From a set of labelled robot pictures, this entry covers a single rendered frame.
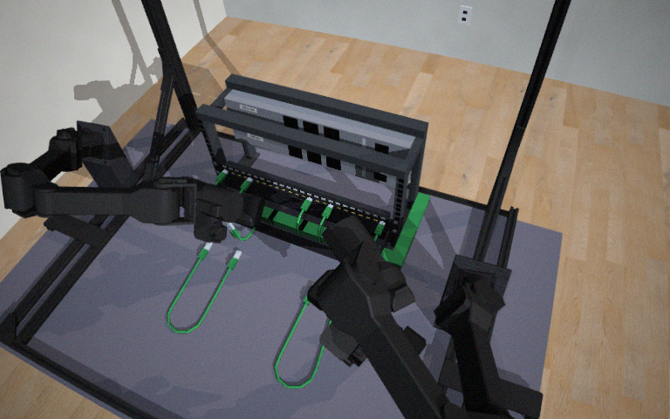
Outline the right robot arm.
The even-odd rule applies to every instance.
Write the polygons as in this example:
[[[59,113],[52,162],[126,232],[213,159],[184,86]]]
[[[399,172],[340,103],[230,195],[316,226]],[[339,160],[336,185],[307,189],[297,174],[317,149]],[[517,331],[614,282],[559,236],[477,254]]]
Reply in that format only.
[[[207,243],[226,239],[222,221],[233,223],[243,210],[242,194],[231,189],[189,176],[163,176],[132,188],[59,187],[51,182],[60,172],[82,168],[82,158],[100,160],[103,140],[103,134],[85,127],[82,134],[74,127],[57,130],[43,155],[30,164],[11,163],[0,171],[4,207],[22,218],[114,215],[160,226],[193,224],[196,239]],[[180,207],[185,218],[179,217]]]

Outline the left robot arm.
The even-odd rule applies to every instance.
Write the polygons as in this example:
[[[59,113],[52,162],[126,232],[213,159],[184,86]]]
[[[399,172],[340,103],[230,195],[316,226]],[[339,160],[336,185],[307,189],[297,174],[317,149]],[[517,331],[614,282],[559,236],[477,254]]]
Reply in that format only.
[[[367,357],[405,419],[515,419],[488,337],[505,306],[494,273],[460,269],[453,293],[434,310],[436,325],[453,336],[465,410],[449,401],[396,323],[392,312],[415,297],[363,223],[349,216],[322,237],[340,260],[316,294],[331,320],[320,335],[324,347],[348,367]]]

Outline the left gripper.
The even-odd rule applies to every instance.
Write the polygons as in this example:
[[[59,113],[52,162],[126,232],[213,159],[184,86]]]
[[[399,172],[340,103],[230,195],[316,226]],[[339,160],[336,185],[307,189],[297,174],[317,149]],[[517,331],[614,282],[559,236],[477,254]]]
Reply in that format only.
[[[318,288],[321,286],[321,284],[330,276],[330,274],[334,271],[333,270],[328,270],[326,271],[308,290],[307,293],[307,300],[310,301],[317,309],[320,311],[323,311],[321,306],[318,303],[316,294],[318,293]],[[415,351],[418,355],[422,352],[422,350],[425,348],[426,340],[421,337],[419,334],[417,334],[412,328],[409,326],[406,326],[406,328],[403,330],[403,328],[400,326],[400,329],[403,331],[403,333],[406,335],[407,339],[415,348]]]

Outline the green network cable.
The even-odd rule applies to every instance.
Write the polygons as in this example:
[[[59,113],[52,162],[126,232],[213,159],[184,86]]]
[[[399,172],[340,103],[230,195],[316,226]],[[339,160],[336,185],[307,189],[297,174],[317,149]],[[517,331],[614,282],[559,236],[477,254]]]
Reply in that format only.
[[[244,183],[242,184],[242,186],[240,187],[240,189],[241,189],[240,193],[242,193],[243,191],[246,191],[252,182],[253,182],[253,179],[251,179],[251,178],[248,178],[247,180],[245,180]]]
[[[232,235],[232,237],[239,238],[241,241],[247,240],[253,234],[254,230],[256,229],[256,228],[253,228],[252,231],[250,232],[250,234],[247,237],[241,238],[240,233],[237,231],[237,229],[233,226],[232,223],[226,223],[226,224],[229,227],[230,234]]]
[[[332,209],[333,209],[333,207],[334,207],[333,205],[328,204],[328,206],[326,206],[326,208],[325,208],[325,210],[324,210],[324,212],[323,212],[323,214],[322,214],[322,217],[323,217],[323,218],[322,218],[322,220],[321,220],[321,222],[320,222],[320,224],[319,224],[319,227],[318,227],[318,242],[319,242],[319,243],[321,243],[321,240],[320,240],[320,231],[321,231],[322,224],[323,224],[324,220],[325,220],[325,219],[328,219],[329,215],[332,213]]]
[[[236,251],[234,257],[231,258],[231,260],[230,260],[230,262],[229,262],[229,264],[228,264],[228,270],[227,270],[227,272],[226,272],[224,278],[222,279],[222,282],[220,283],[218,289],[216,290],[214,297],[211,299],[211,301],[210,301],[210,303],[209,303],[209,306],[207,307],[205,313],[202,315],[200,321],[198,322],[198,324],[197,324],[196,326],[193,326],[192,328],[188,329],[187,331],[176,330],[173,326],[170,325],[170,316],[169,316],[169,315],[170,315],[170,313],[172,312],[172,310],[173,310],[173,308],[174,308],[174,305],[175,305],[175,303],[177,302],[178,298],[181,296],[183,290],[185,289],[186,285],[188,284],[188,281],[191,279],[192,275],[194,274],[194,272],[195,272],[195,270],[196,270],[198,264],[201,262],[201,260],[204,260],[204,258],[205,258],[205,257],[207,256],[207,254],[209,253],[209,249],[210,249],[211,246],[212,246],[212,243],[210,243],[210,244],[209,244],[209,243],[206,243],[206,245],[204,246],[204,248],[202,248],[202,251],[200,252],[200,254],[199,254],[199,256],[198,256],[198,261],[197,261],[197,263],[196,263],[194,269],[191,271],[190,275],[188,276],[188,279],[186,280],[185,284],[184,284],[183,287],[181,288],[180,292],[178,293],[177,297],[175,298],[173,304],[171,305],[171,307],[170,307],[170,309],[169,309],[169,311],[168,311],[168,313],[167,313],[167,322],[168,322],[167,325],[168,325],[168,326],[169,326],[175,333],[190,333],[191,331],[193,331],[193,330],[195,330],[197,327],[199,327],[199,325],[202,323],[202,321],[203,321],[204,318],[206,317],[206,315],[207,315],[207,313],[208,313],[210,307],[212,306],[212,304],[213,304],[213,302],[214,302],[214,300],[215,300],[215,298],[216,298],[218,292],[221,290],[222,285],[223,285],[225,279],[227,278],[227,276],[229,275],[230,270],[234,270],[234,268],[235,268],[235,266],[236,266],[236,263],[238,262],[238,259],[239,259],[239,257],[240,257],[241,254],[242,254],[240,251]]]
[[[375,235],[375,237],[374,237],[374,241],[375,241],[375,242],[376,242],[376,240],[377,240],[377,237],[380,237],[380,235],[381,235],[381,233],[382,233],[382,231],[383,231],[383,229],[384,229],[385,224],[386,224],[386,223],[384,223],[384,221],[382,221],[382,222],[380,221],[380,222],[379,222],[379,224],[378,224],[376,230],[374,231],[374,235]]]
[[[301,212],[300,212],[299,215],[298,215],[298,218],[297,218],[297,226],[296,226],[297,234],[298,234],[299,236],[300,236],[300,233],[299,233],[299,228],[298,228],[298,227],[299,227],[299,221],[300,221],[300,218],[301,218],[303,212],[304,212],[304,211],[306,212],[306,211],[308,210],[308,208],[310,207],[310,205],[311,205],[311,201],[312,201],[312,198],[307,197],[307,198],[305,199],[304,203],[302,204],[301,208],[300,208],[300,209],[301,209]]]
[[[290,340],[290,338],[291,338],[291,336],[292,336],[292,334],[293,334],[293,332],[294,332],[294,330],[295,330],[295,328],[296,328],[296,326],[297,326],[297,323],[299,322],[299,320],[300,320],[300,318],[301,318],[301,316],[302,316],[302,314],[303,314],[303,312],[304,312],[304,309],[306,308],[307,305],[309,305],[309,304],[311,303],[310,301],[307,300],[307,294],[306,294],[306,296],[305,296],[303,302],[304,302],[304,306],[303,306],[303,308],[302,308],[300,314],[298,315],[297,320],[296,320],[296,322],[295,322],[293,328],[291,329],[291,332],[290,332],[290,334],[289,334],[287,340],[285,341],[284,346],[283,346],[281,352],[279,353],[279,355],[278,355],[278,357],[277,357],[277,361],[276,361],[276,364],[275,364],[275,367],[274,367],[274,368],[275,368],[275,373],[276,373],[277,380],[278,380],[280,383],[282,383],[282,384],[283,384],[285,387],[287,387],[287,388],[302,388],[302,387],[304,387],[305,385],[307,385],[308,383],[310,383],[310,382],[313,380],[313,378],[314,378],[314,376],[315,376],[315,373],[316,373],[317,370],[318,370],[318,365],[319,365],[319,362],[320,362],[320,360],[321,360],[322,353],[323,353],[324,348],[325,348],[325,347],[322,345],[322,347],[321,347],[321,349],[320,349],[320,352],[319,352],[319,355],[318,355],[318,360],[317,360],[316,366],[315,366],[315,368],[314,368],[314,370],[313,370],[313,373],[312,373],[312,375],[311,375],[311,378],[310,378],[308,381],[304,382],[304,383],[301,384],[301,385],[288,385],[287,383],[285,383],[283,380],[280,379],[280,377],[279,377],[279,373],[278,373],[278,370],[277,370],[277,366],[278,366],[278,363],[279,363],[279,361],[280,361],[280,359],[281,359],[281,356],[282,356],[282,354],[283,354],[283,352],[284,352],[284,350],[285,350],[285,348],[286,348],[286,346],[287,346],[287,344],[288,344],[288,342],[289,342],[289,340]]]
[[[224,178],[227,176],[228,172],[229,172],[229,171],[227,171],[226,169],[224,169],[224,170],[223,170],[223,171],[216,177],[216,183],[215,183],[215,185],[217,185],[218,183],[221,183],[221,182],[224,180]]]

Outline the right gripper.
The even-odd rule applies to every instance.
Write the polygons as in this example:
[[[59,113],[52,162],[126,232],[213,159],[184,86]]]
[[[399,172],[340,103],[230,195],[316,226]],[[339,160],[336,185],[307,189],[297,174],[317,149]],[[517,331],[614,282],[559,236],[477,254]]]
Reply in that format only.
[[[243,211],[235,222],[256,228],[260,224],[266,201],[261,196],[247,193],[242,195],[244,200]]]

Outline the black metal rack frame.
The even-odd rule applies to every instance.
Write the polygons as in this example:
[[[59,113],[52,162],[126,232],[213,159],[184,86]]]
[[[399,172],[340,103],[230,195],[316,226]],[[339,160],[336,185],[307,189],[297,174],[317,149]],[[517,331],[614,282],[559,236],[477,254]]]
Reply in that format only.
[[[373,237],[379,222],[372,219],[384,221],[378,238],[384,240],[389,231],[386,248],[393,251],[418,195],[428,122],[236,74],[230,74],[225,84],[215,101],[202,104],[195,114],[216,174],[224,169],[235,173],[224,178],[228,187],[240,191],[251,178],[244,193],[298,211],[305,200],[300,195],[310,197],[313,201],[304,213],[321,219],[331,204],[334,208],[326,221],[338,223],[356,216]],[[245,154],[240,164],[252,166],[260,155],[257,146],[395,188],[393,219],[224,165],[227,161],[215,124],[232,128],[236,141],[242,142]]]

